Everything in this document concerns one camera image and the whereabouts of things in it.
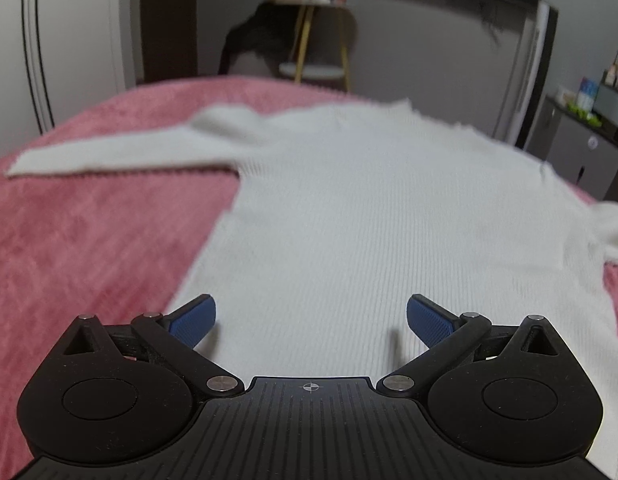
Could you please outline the black clothing on chair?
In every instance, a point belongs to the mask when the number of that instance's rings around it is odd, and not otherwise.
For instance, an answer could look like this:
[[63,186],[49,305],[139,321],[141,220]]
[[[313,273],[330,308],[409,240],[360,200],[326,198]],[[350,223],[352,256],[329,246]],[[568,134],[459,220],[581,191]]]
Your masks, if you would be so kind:
[[221,51],[218,74],[227,75],[239,55],[254,52],[267,61],[284,61],[295,41],[298,9],[263,1],[242,24],[230,29]]

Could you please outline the round yellow-legged side table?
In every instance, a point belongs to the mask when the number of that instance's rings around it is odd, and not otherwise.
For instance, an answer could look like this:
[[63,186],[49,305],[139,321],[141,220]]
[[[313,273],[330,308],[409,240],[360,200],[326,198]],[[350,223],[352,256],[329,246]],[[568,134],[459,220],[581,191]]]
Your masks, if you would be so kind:
[[272,0],[297,11],[294,41],[276,74],[294,84],[338,87],[350,93],[350,34],[354,16],[347,3],[326,0]]

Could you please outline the white knit sweater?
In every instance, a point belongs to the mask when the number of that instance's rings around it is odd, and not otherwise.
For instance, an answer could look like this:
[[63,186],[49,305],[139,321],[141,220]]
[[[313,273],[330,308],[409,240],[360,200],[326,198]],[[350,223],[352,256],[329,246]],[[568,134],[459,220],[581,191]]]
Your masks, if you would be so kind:
[[583,203],[545,162],[409,104],[213,106],[26,151],[10,175],[205,166],[236,170],[239,190],[178,299],[217,301],[229,370],[380,376],[418,348],[402,321],[420,292],[500,323],[543,314],[594,380],[618,382],[603,286],[618,206]]

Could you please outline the blue and white tissue box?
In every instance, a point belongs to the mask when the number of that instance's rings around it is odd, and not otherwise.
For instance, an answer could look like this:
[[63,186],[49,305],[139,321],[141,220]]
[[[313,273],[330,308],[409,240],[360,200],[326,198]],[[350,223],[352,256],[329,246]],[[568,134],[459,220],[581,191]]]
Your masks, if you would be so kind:
[[576,107],[589,113],[594,107],[598,91],[598,83],[590,78],[582,78],[576,96]]

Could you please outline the grey bedside cabinet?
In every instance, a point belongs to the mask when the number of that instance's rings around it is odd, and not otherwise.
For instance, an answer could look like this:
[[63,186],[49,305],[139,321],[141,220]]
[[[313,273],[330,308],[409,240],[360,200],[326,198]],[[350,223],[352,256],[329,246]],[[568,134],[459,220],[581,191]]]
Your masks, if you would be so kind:
[[547,96],[526,151],[548,162],[563,180],[604,200],[618,174],[618,141],[582,122]]

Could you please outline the white wardrobe door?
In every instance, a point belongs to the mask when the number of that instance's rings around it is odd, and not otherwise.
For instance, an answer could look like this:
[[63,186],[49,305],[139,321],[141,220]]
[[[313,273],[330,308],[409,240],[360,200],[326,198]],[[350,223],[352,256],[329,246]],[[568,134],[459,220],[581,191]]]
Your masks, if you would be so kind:
[[135,87],[140,0],[0,0],[0,157]]

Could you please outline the white standing air conditioner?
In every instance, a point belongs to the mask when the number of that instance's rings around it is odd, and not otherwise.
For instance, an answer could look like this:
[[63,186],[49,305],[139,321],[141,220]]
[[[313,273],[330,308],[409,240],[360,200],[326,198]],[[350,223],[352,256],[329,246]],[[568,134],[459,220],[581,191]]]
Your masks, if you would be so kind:
[[527,11],[492,136],[521,150],[530,137],[554,48],[558,10],[544,0]]

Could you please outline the dark wooden door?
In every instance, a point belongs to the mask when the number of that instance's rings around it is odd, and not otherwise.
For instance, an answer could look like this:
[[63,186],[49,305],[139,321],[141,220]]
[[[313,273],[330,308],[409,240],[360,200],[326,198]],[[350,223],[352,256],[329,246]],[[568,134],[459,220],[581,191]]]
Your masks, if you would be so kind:
[[143,81],[197,75],[197,0],[140,0]]

